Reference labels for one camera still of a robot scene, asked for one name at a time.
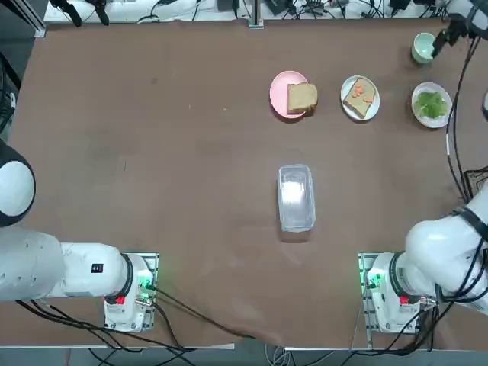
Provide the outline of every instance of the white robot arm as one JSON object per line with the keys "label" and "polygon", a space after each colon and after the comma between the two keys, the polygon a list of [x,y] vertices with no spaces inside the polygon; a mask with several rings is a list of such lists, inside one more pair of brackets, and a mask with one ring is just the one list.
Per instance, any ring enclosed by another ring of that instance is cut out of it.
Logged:
{"label": "white robot arm", "polygon": [[446,43],[454,45],[459,36],[488,40],[486,0],[441,0],[437,6],[446,7],[450,22],[448,28],[442,30],[435,39],[432,57],[436,57]]}
{"label": "white robot arm", "polygon": [[0,301],[103,297],[105,326],[122,332],[153,327],[158,255],[123,254],[100,243],[64,242],[10,226],[34,202],[34,172],[0,140]]}
{"label": "white robot arm", "polygon": [[381,332],[399,332],[419,312],[423,297],[441,300],[438,289],[445,296],[454,296],[474,256],[464,286],[468,291],[462,297],[479,298],[461,305],[488,315],[486,243],[482,240],[488,233],[488,182],[459,212],[417,223],[406,236],[405,252],[381,253],[374,261],[368,285]]}
{"label": "white robot arm", "polygon": [[155,276],[140,254],[93,242],[63,242],[10,226],[0,229],[0,301],[103,297],[104,324],[121,332],[152,328]]}

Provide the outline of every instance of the small green bowl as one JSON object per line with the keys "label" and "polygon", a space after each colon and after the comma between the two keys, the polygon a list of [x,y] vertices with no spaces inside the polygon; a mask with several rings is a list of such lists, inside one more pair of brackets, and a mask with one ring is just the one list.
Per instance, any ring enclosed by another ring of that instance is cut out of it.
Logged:
{"label": "small green bowl", "polygon": [[416,62],[425,64],[433,60],[434,40],[435,37],[430,33],[417,34],[412,45],[412,57]]}

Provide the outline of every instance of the floor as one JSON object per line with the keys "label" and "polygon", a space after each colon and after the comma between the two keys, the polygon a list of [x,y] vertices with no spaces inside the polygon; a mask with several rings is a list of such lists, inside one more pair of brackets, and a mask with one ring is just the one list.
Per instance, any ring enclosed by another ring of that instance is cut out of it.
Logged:
{"label": "floor", "polygon": [[[43,14],[47,0],[30,0],[39,14]],[[34,44],[34,32],[9,10],[0,5],[0,50],[10,60],[17,73],[22,76]],[[106,348],[95,348],[95,352],[105,358],[111,351]],[[294,352],[297,366],[304,366],[323,356],[326,352]],[[335,352],[320,366],[340,365],[347,357],[347,351]],[[172,355],[162,348],[151,348],[140,354],[128,354],[118,351],[109,358],[115,366],[125,365],[156,365],[171,358]],[[197,366],[203,365],[266,365],[265,347],[259,341],[244,341],[236,344],[236,349],[229,350],[198,350],[186,356]],[[40,360],[49,366],[96,366],[97,361],[85,348],[0,348],[0,365],[27,366],[40,364]],[[353,357],[348,366],[481,366],[488,362],[487,352],[416,352],[405,358],[394,356]],[[183,361],[175,360],[173,366],[181,366]]]}

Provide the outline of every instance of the lettuce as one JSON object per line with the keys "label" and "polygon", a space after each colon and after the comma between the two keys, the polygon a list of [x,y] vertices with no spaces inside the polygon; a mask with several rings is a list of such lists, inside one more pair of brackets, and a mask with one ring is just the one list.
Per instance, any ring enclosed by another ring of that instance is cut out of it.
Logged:
{"label": "lettuce", "polygon": [[413,110],[420,117],[439,118],[448,112],[448,104],[442,100],[438,91],[424,91],[419,94],[413,105]]}

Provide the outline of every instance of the plastic box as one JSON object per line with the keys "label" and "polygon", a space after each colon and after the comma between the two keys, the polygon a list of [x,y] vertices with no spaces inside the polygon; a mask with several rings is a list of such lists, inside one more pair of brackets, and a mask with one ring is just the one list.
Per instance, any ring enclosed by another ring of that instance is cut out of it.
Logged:
{"label": "plastic box", "polygon": [[315,223],[312,175],[303,164],[283,165],[278,171],[278,209],[281,229],[301,233]]}

